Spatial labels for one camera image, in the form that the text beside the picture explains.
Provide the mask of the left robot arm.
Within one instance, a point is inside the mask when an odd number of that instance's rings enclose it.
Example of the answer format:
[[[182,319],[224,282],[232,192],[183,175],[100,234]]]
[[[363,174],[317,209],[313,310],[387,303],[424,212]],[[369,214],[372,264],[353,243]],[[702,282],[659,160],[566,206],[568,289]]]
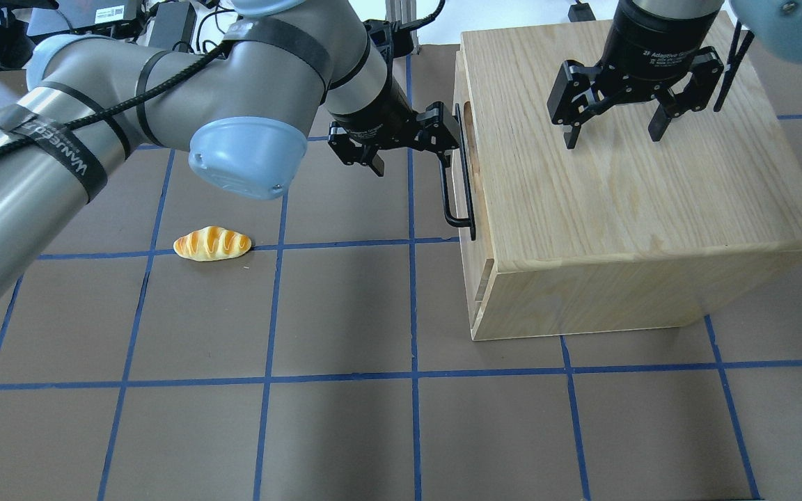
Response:
[[[347,1],[236,1],[238,19],[195,55],[102,35],[55,35],[26,67],[28,94],[0,107],[0,297],[144,143],[189,155],[230,193],[287,193],[316,111],[347,165],[382,174],[379,152],[464,144],[436,102],[411,108],[393,77],[408,24],[363,22]]]

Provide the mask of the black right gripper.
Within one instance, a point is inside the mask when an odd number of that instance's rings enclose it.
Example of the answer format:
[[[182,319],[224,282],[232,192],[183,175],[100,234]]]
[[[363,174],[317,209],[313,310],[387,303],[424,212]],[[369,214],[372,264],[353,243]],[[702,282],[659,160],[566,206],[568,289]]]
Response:
[[[593,80],[599,71],[601,96],[618,104],[655,98],[659,105],[649,135],[659,142],[671,122],[709,104],[723,75],[716,49],[703,42],[715,22],[720,1],[620,1],[598,67],[563,61],[547,100],[551,123],[563,126],[567,149],[576,147],[585,121],[581,115],[595,101]],[[682,91],[672,90],[687,75]]]

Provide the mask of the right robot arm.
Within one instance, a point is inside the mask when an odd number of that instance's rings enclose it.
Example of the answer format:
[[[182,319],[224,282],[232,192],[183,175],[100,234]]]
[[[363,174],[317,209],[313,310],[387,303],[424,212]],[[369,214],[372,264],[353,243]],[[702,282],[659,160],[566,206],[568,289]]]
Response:
[[[732,1],[729,53],[704,44],[720,1],[620,1],[595,65],[561,63],[547,100],[567,149],[583,124],[614,106],[656,101],[653,141],[688,111],[720,111],[749,47],[758,39],[780,59],[802,63],[802,1]]]

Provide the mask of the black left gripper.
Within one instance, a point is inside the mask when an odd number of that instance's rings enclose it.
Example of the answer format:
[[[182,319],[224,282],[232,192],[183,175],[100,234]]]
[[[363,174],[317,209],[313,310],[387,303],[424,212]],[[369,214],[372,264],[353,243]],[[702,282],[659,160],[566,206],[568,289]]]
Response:
[[[360,164],[377,177],[385,165],[379,150],[411,147],[450,161],[459,149],[461,127],[443,102],[420,113],[408,104],[395,77],[388,77],[376,98],[359,111],[333,114],[327,142],[345,165]]]

